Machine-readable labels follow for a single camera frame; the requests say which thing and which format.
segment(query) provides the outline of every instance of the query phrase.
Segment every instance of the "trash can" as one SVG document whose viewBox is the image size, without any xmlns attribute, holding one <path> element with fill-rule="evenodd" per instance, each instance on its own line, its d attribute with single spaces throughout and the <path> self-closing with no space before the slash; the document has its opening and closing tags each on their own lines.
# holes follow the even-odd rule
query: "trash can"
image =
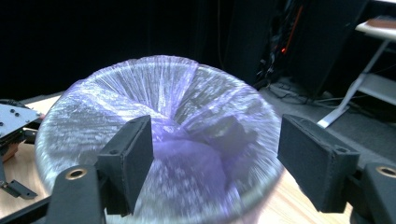
<svg viewBox="0 0 396 224">
<path fill-rule="evenodd" d="M 260 94 L 175 56 L 117 63 L 73 84 L 43 120 L 35 157 L 49 192 L 95 164 L 128 120 L 151 115 L 154 162 L 133 216 L 108 223 L 252 223 L 282 171 L 280 119 Z"/>
</svg>

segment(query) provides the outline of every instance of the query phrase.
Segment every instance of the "trash bin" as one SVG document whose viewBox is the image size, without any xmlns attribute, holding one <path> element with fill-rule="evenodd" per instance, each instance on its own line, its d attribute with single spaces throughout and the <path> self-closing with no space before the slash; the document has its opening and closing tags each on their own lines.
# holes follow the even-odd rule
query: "trash bin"
<svg viewBox="0 0 396 224">
<path fill-rule="evenodd" d="M 50 192 L 61 171 L 95 164 L 128 120 L 151 115 L 154 162 L 133 216 L 108 223 L 251 223 L 282 171 L 280 119 L 247 84 L 174 56 L 118 63 L 72 85 L 43 120 L 36 163 Z"/>
</svg>

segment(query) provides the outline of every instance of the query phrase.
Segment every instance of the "wooden tabletop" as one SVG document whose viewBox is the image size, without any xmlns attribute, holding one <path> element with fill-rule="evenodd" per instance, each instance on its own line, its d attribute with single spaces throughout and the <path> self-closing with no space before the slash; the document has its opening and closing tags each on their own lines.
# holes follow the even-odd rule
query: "wooden tabletop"
<svg viewBox="0 0 396 224">
<path fill-rule="evenodd" d="M 34 110 L 47 113 L 58 97 L 29 104 Z M 35 167 L 35 148 L 20 144 L 15 157 L 5 162 L 7 181 L 16 179 L 38 194 L 33 200 L 13 198 L 0 190 L 0 218 L 23 207 L 38 202 L 48 193 L 38 177 Z M 316 211 L 311 202 L 301 193 L 293 177 L 285 171 L 263 208 L 259 223 L 349 223 L 351 207 L 344 214 L 322 214 Z"/>
</svg>

